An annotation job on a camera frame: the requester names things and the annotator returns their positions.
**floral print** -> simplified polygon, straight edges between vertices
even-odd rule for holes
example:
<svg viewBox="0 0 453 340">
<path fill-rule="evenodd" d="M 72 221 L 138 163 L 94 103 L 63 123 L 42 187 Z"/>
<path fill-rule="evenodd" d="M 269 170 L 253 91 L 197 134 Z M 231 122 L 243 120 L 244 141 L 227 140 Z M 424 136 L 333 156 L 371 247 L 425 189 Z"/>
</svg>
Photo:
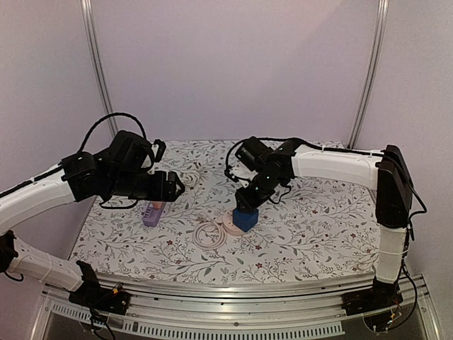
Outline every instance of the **floral print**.
<svg viewBox="0 0 453 340">
<path fill-rule="evenodd" d="M 292 180 L 291 192 L 279 205 L 260 207 L 259 222 L 250 232 L 229 234 L 217 250 L 198 249 L 192 241 L 195 228 L 208 220 L 221 222 L 235 206 L 239 184 L 224 175 L 224 157 L 233 144 L 168 142 L 156 168 L 177 172 L 186 192 L 167 203 L 159 225 L 142 223 L 148 202 L 131 210 L 104 210 L 97 200 L 71 258 L 103 273 L 218 285 L 317 280 L 372 270 L 379 229 L 367 189 L 323 178 Z M 113 198 L 109 204 L 130 202 Z M 216 239 L 217 233 L 201 236 Z"/>
</svg>

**blue cube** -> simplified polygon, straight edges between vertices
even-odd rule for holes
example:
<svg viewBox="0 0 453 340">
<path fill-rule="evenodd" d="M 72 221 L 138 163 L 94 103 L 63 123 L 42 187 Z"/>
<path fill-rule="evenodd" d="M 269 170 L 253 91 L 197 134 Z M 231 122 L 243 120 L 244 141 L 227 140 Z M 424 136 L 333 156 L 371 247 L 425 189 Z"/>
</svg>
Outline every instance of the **blue cube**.
<svg viewBox="0 0 453 340">
<path fill-rule="evenodd" d="M 243 232 L 247 232 L 258 223 L 258 209 L 251 213 L 240 212 L 237 208 L 233 210 L 233 224 Z"/>
</svg>

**metal pole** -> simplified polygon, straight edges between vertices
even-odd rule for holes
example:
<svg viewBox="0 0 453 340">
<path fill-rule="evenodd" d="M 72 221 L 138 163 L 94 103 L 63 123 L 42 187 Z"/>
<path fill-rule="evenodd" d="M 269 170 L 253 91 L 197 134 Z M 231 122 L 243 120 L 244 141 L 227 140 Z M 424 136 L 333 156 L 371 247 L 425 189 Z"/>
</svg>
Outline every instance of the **metal pole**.
<svg viewBox="0 0 453 340">
<path fill-rule="evenodd" d="M 108 115 L 113 112 L 112 102 L 108 93 L 107 83 L 105 81 L 104 71 L 102 68 L 101 54 L 99 53 L 98 39 L 96 37 L 96 30 L 94 28 L 93 10 L 91 8 L 91 0 L 81 0 L 82 15 L 84 17 L 86 39 L 88 40 L 88 48 L 91 54 L 91 61 L 93 62 L 94 73 L 96 75 L 96 82 L 98 83 L 99 94 L 104 108 L 104 113 Z M 118 132 L 116 119 L 108 119 L 108 127 L 110 133 L 114 137 Z"/>
<path fill-rule="evenodd" d="M 371 96 L 374 78 L 376 77 L 377 64 L 379 61 L 379 55 L 381 53 L 382 41 L 384 39 L 385 24 L 387 19 L 387 11 L 389 9 L 389 0 L 379 0 L 377 9 L 377 21 L 376 28 L 374 31 L 374 42 L 369 59 L 367 78 L 363 87 L 362 95 L 360 97 L 359 108 L 355 118 L 354 126 L 352 128 L 348 149 L 353 149 L 357 144 L 357 140 L 362 129 L 363 120 L 367 112 L 369 103 L 369 97 Z"/>
</svg>

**white wall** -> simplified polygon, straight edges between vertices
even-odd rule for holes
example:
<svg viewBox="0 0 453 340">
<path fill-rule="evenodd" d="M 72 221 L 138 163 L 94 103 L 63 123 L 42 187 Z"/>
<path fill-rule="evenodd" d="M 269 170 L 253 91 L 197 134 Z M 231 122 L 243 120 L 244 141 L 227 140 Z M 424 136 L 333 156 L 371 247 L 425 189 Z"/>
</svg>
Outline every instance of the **white wall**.
<svg viewBox="0 0 453 340">
<path fill-rule="evenodd" d="M 93 12 L 113 108 L 149 136 L 345 141 L 377 4 L 97 0 Z"/>
<path fill-rule="evenodd" d="M 453 1 L 390 1 L 359 148 L 402 148 L 429 213 L 414 217 L 410 264 L 453 334 Z"/>
<path fill-rule="evenodd" d="M 0 5 L 0 191 L 74 153 L 102 106 L 79 0 L 2 1 Z M 107 125 L 89 142 L 111 141 Z M 67 258 L 86 203 L 57 208 L 15 233 L 34 247 Z M 0 275 L 0 339 L 30 336 L 42 285 Z"/>
</svg>

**vent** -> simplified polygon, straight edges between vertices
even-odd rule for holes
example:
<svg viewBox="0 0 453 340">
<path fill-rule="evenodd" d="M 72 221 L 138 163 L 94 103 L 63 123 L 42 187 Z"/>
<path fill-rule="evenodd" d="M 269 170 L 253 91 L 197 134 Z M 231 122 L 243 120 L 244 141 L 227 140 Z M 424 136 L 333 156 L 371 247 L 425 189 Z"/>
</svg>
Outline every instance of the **vent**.
<svg viewBox="0 0 453 340">
<path fill-rule="evenodd" d="M 53 302 L 52 311 L 70 319 L 89 323 L 90 313 L 84 307 L 66 305 Z M 148 322 L 137 322 L 125 319 L 121 328 L 110 325 L 117 332 L 136 334 L 153 339 L 181 339 L 181 340 L 309 340 L 325 339 L 331 336 L 342 335 L 345 332 L 341 322 L 331 322 L 318 326 L 298 327 L 293 329 L 275 329 L 267 331 L 218 331 L 206 329 L 184 329 L 179 327 L 163 327 Z"/>
</svg>

